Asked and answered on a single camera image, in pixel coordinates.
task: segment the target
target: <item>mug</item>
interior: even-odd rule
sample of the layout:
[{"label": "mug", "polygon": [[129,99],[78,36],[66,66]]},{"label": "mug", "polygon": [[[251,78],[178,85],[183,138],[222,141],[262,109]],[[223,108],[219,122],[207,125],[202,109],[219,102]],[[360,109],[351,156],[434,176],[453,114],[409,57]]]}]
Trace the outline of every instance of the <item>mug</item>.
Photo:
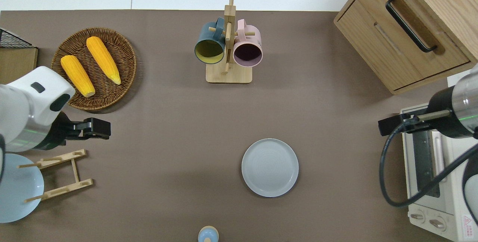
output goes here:
[{"label": "mug", "polygon": [[224,57],[226,38],[222,34],[224,30],[224,19],[219,17],[216,22],[208,22],[201,29],[198,42],[194,47],[194,54],[203,63],[219,63]]},{"label": "mug", "polygon": [[[254,36],[246,36],[246,32],[254,32]],[[256,26],[246,25],[246,21],[238,21],[238,35],[234,39],[234,62],[245,67],[253,67],[263,60],[261,33]]]}]

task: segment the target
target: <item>plate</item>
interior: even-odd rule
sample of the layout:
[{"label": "plate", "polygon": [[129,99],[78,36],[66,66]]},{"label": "plate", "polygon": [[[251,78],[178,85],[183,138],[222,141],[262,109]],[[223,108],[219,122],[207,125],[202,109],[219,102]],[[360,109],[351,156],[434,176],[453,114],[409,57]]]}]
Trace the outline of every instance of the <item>plate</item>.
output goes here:
[{"label": "plate", "polygon": [[[87,38],[99,37],[118,68],[121,84],[117,85],[103,73],[87,47]],[[73,85],[61,67],[65,55],[75,55],[88,74],[95,93],[84,97]],[[99,111],[117,103],[130,89],[136,75],[136,53],[130,42],[120,33],[109,28],[87,28],[73,34],[58,47],[52,60],[52,69],[75,88],[76,94],[68,101],[74,108],[84,111]]]},{"label": "plate", "polygon": [[19,220],[38,206],[40,199],[24,201],[43,194],[43,175],[38,167],[17,168],[20,164],[32,163],[22,155],[5,154],[5,170],[0,183],[0,223]]},{"label": "plate", "polygon": [[257,141],[242,158],[242,177],[256,194],[277,197],[285,194],[299,176],[299,161],[292,148],[274,138]]}]

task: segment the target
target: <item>oven knob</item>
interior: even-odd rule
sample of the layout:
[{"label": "oven knob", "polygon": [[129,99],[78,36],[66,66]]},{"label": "oven knob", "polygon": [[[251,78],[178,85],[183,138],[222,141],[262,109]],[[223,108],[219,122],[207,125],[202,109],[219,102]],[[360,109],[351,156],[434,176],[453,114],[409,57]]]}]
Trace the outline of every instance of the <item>oven knob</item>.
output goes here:
[{"label": "oven knob", "polygon": [[410,218],[414,218],[416,220],[423,220],[423,215],[420,214],[410,214]]},{"label": "oven knob", "polygon": [[414,212],[408,212],[408,217],[413,218],[413,220],[416,220],[420,223],[425,222],[425,214],[421,210],[417,210]]},{"label": "oven knob", "polygon": [[438,217],[440,220],[442,220],[443,222],[441,222],[440,220],[429,220],[430,224],[437,227],[438,229],[444,231],[447,226],[444,224],[444,220],[443,218],[441,217]]}]

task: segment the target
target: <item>wooden cabinet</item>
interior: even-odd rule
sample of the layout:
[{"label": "wooden cabinet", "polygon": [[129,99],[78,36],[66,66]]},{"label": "wooden cabinet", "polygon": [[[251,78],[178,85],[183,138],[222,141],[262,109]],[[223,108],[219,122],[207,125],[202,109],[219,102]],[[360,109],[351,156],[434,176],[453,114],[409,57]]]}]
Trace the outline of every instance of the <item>wooden cabinet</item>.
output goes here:
[{"label": "wooden cabinet", "polygon": [[392,94],[477,62],[478,0],[348,0],[334,23]]}]

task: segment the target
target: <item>pink mug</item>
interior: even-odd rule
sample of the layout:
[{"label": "pink mug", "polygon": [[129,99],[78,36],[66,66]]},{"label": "pink mug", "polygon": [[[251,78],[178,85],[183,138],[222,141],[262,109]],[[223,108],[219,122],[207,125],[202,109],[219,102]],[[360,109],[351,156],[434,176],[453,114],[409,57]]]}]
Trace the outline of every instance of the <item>pink mug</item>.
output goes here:
[{"label": "pink mug", "polygon": [[[246,32],[254,32],[254,36],[246,36]],[[261,33],[256,26],[246,25],[244,19],[238,21],[238,35],[234,39],[232,51],[234,62],[244,67],[253,67],[263,60]]]}]

